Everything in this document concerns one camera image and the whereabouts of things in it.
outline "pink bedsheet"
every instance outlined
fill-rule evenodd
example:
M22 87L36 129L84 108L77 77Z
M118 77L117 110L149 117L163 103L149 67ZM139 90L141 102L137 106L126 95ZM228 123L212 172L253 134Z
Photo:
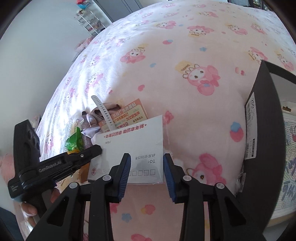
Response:
M244 104L260 62L295 74L295 58L273 12L214 1L151 5L101 32L71 66L37 130L41 159L59 154L67 122L95 107L92 95L121 105L140 98L150 118L165 115L165 148L185 172L235 192ZM178 240L182 209L165 184L128 185L122 202L111 205L114 239Z

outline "hand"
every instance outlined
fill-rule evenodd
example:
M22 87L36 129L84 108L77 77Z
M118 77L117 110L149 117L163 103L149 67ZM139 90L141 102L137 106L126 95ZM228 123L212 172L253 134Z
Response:
M60 195L59 190L57 188L54 188L52 191L50 201L54 203L54 201L59 197L59 195ZM37 209L33 205L26 202L23 202L21 204L21 208L22 208L22 214L24 215L24 218L28 223L29 228L33 229L36 225L33 219L33 216L37 215Z

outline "screw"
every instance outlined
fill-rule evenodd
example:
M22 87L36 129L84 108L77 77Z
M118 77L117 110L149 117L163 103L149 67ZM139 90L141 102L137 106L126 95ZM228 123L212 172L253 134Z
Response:
M219 189L223 189L225 187L223 183L217 183L216 186Z
M104 181L109 181L109 180L111 180L111 176L110 175L105 175L105 176L103 176L103 180Z
M70 185L69 185L69 187L72 189L76 188L77 186L78 186L77 183L70 183Z
M185 175L184 177L183 177L183 180L184 181L191 181L191 177L189 176L189 175Z

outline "black frame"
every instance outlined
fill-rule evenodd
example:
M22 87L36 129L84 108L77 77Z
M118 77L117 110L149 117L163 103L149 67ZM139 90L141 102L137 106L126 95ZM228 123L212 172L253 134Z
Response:
M28 4L31 0L14 0L4 1L1 3L0 9L0 39L4 35L10 23L16 15ZM294 42L296 42L296 18L294 9L296 9L296 1L294 0L264 0L265 4L276 13L282 23L287 28ZM296 217L294 217L278 241L295 240Z

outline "orange flyer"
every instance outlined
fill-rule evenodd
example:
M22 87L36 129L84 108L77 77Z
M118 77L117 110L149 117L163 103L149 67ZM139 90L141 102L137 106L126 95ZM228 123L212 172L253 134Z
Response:
M126 127L148 119L140 99L136 99L121 108L118 112L112 114L111 118L117 128ZM109 131L105 120L101 121L99 126L103 132Z

